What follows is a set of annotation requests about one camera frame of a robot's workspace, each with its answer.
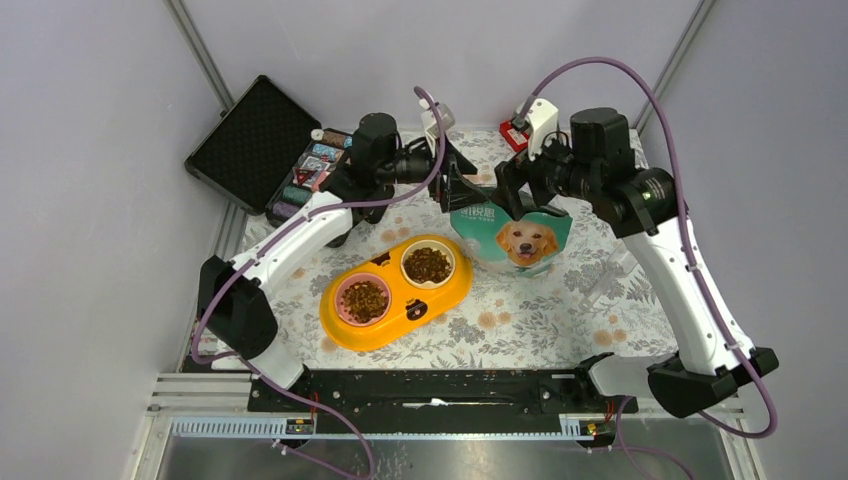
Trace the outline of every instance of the dog picture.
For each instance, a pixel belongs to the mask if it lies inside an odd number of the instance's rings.
[[[519,267],[529,267],[559,250],[559,242],[551,227],[526,220],[504,225],[495,241],[509,260]]]

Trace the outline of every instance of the gray wall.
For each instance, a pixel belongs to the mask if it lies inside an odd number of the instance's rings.
[[[161,1],[0,6],[0,478],[120,478],[223,203],[218,119]]]
[[[697,0],[186,0],[234,95],[271,77],[325,125],[385,111],[420,127],[414,85],[462,126],[507,118],[551,70],[608,55],[659,75]],[[605,66],[559,79],[565,112],[607,102],[631,115],[644,98]]]
[[[781,360],[770,479],[848,471],[846,25],[842,0],[718,2],[664,101],[710,269]],[[643,139],[667,164],[657,122]]]

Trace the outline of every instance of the table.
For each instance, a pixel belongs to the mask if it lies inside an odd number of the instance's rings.
[[[493,168],[512,155],[494,131],[452,131],[451,142],[478,168],[471,179],[493,184]],[[408,142],[417,134],[402,135]],[[637,163],[646,166],[635,131],[631,143]],[[399,186],[398,193],[412,187]],[[475,265],[471,292],[456,308],[427,325],[371,352],[336,345],[318,318],[324,288],[337,275],[404,239],[425,233],[458,236],[448,216],[424,192],[389,207],[378,225],[362,223],[339,249],[322,249],[268,299],[280,323],[276,341],[283,342],[311,369],[450,369],[569,368],[601,352],[659,355],[676,350],[668,320],[644,272],[637,267],[616,280],[588,311],[577,308],[604,270],[604,260],[620,244],[609,226],[598,220],[588,203],[557,198],[552,205],[574,218],[563,253],[547,276],[513,278],[488,273]],[[248,221],[242,249],[273,231],[264,217]],[[208,332],[201,351],[227,347]],[[215,369],[242,368],[238,360],[215,362]]]

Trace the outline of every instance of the pet food bag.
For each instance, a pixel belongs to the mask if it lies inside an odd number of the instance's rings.
[[[452,212],[450,222],[466,255],[487,270],[533,277],[547,272],[565,248],[572,218],[544,206],[514,221],[488,202]]]

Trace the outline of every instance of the yellow pet bowl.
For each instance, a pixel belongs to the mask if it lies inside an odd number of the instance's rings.
[[[403,272],[402,259],[424,247],[441,251],[453,266],[450,276],[439,284],[418,284]],[[471,261],[447,238],[412,237],[334,279],[321,296],[321,325],[334,342],[345,348],[358,352],[376,350],[459,305],[471,290],[471,272]],[[390,303],[382,317],[356,325],[342,319],[346,312],[338,311],[337,298],[343,284],[350,284],[354,275],[363,277],[361,274],[375,275],[385,282],[390,290]]]

